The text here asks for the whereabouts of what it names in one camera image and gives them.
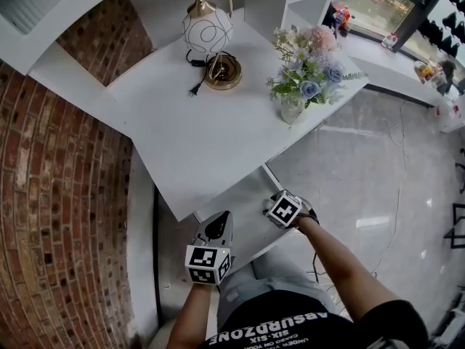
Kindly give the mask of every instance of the brick wall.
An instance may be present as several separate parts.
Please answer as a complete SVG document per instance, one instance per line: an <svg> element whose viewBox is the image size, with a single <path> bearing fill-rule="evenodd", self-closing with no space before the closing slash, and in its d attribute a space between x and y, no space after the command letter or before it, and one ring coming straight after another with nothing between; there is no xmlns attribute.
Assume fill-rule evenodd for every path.
<svg viewBox="0 0 465 349"><path fill-rule="evenodd" d="M104 0L57 43L105 86L153 52L130 0Z"/></svg>
<svg viewBox="0 0 465 349"><path fill-rule="evenodd" d="M90 13L59 42L107 84L151 44L127 0ZM0 61L0 152L0 344L126 348L132 142Z"/></svg>

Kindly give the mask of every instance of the shirt sleeve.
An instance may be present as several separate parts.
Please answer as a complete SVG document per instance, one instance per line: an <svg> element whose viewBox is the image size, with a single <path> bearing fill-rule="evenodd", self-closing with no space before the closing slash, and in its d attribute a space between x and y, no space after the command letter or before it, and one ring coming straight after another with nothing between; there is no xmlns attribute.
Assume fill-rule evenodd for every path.
<svg viewBox="0 0 465 349"><path fill-rule="evenodd" d="M399 340L410 349L428 348L428 331L408 301L389 301L375 307L357 323L357 330L363 348L379 340Z"/></svg>

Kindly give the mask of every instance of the white lamp shade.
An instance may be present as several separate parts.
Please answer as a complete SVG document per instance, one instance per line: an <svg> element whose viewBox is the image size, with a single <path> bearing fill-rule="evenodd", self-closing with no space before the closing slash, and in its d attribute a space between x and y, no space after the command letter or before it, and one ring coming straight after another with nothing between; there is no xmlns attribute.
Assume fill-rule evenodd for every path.
<svg viewBox="0 0 465 349"><path fill-rule="evenodd" d="M182 37L187 48L206 55L221 52L233 38L233 23L222 9L203 17L187 15L182 21Z"/></svg>

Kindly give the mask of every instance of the pink flower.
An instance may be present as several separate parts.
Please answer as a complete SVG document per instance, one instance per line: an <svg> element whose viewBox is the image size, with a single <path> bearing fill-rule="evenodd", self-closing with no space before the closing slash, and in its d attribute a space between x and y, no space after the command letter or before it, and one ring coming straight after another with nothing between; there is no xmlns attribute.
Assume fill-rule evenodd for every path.
<svg viewBox="0 0 465 349"><path fill-rule="evenodd" d="M318 26L311 28L307 35L312 42L312 47L315 49L328 51L334 49L337 45L333 31L329 27Z"/></svg>

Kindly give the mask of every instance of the black t-shirt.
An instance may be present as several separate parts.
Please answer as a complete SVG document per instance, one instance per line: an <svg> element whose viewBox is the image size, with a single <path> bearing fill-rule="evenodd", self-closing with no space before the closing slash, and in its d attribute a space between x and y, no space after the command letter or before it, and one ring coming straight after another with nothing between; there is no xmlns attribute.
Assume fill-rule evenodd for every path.
<svg viewBox="0 0 465 349"><path fill-rule="evenodd" d="M239 306L222 332L199 348L396 348L393 340L410 349L428 347L424 323L407 301L386 302L354 324L316 299L275 290Z"/></svg>

